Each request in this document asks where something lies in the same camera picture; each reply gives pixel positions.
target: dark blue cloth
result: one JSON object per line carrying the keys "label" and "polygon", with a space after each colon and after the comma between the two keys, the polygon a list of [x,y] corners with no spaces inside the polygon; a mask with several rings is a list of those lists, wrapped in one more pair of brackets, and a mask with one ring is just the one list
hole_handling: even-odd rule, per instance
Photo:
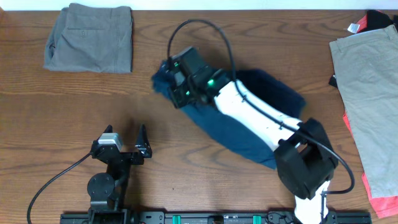
{"label": "dark blue cloth", "polygon": [[[167,89],[175,85],[175,80],[163,65],[152,76],[152,81],[154,90],[170,100]],[[304,99],[265,71],[242,70],[237,71],[236,76],[248,90],[275,109],[295,118],[300,116],[302,108],[305,106]],[[274,153],[270,147],[239,121],[224,115],[210,105],[201,103],[189,104],[181,110],[224,147],[246,159],[272,169],[276,168]]]}

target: folded gray pants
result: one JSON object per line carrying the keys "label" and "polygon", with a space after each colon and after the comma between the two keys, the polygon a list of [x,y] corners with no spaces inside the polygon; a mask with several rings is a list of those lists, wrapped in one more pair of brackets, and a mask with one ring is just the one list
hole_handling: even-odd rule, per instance
{"label": "folded gray pants", "polygon": [[70,4],[61,10],[44,51],[44,68],[65,72],[130,73],[130,7],[92,8]]}
{"label": "folded gray pants", "polygon": [[394,25],[330,42],[337,86],[372,197],[398,195],[398,33]]}

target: wood grain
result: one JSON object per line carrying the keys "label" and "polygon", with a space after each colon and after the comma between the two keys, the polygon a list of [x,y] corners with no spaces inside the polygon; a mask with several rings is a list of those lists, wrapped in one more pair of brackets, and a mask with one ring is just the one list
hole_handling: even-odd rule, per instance
{"label": "wood grain", "polygon": [[[59,12],[7,12],[0,23],[0,223],[26,223],[27,206],[55,174],[83,157],[108,124],[134,144],[147,125],[152,159],[132,171],[131,208],[168,211],[293,208],[277,173],[229,152],[170,102],[152,91],[150,77],[165,58],[167,40],[188,18],[211,19],[226,32],[239,69],[261,68],[302,94],[302,119],[320,120],[334,149],[356,177],[348,195],[328,197],[337,210],[369,210],[358,150],[342,120],[343,104],[328,86],[333,64],[328,43],[364,11],[137,11],[131,75],[50,72],[44,45]],[[195,45],[213,66],[228,68],[224,43],[212,29],[192,24],[172,52]],[[61,213],[90,206],[86,184],[105,165],[88,159],[51,184],[32,211],[34,223],[59,223]],[[331,189],[349,184],[339,166]]]}
{"label": "wood grain", "polygon": [[4,10],[0,7],[0,22],[1,22],[3,14],[4,14]]}

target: clothing pile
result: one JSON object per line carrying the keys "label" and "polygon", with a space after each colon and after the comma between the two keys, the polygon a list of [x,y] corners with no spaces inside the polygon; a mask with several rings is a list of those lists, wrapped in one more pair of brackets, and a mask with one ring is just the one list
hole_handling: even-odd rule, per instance
{"label": "clothing pile", "polygon": [[335,69],[330,84],[343,99],[343,119],[361,157],[369,201],[380,218],[398,214],[397,20],[368,11],[358,34],[330,42]]}

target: red fabric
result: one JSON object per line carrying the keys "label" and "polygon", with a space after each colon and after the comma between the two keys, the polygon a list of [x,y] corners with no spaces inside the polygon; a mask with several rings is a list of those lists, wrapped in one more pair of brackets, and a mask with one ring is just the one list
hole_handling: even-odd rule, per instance
{"label": "red fabric", "polygon": [[[346,124],[351,135],[353,135],[345,111],[343,115],[343,121]],[[377,217],[384,218],[398,214],[398,196],[372,198],[371,188],[369,186],[368,179],[366,178],[365,173],[362,174],[362,181],[363,184],[365,185],[366,193],[368,193],[368,199],[372,205],[372,208],[376,212]]]}
{"label": "red fabric", "polygon": [[361,30],[367,28],[367,26],[368,26],[368,18],[367,18],[367,16],[365,15],[364,17],[362,17],[362,19],[360,19],[357,22],[357,24],[359,25],[359,29],[358,29],[357,32],[360,32]]}

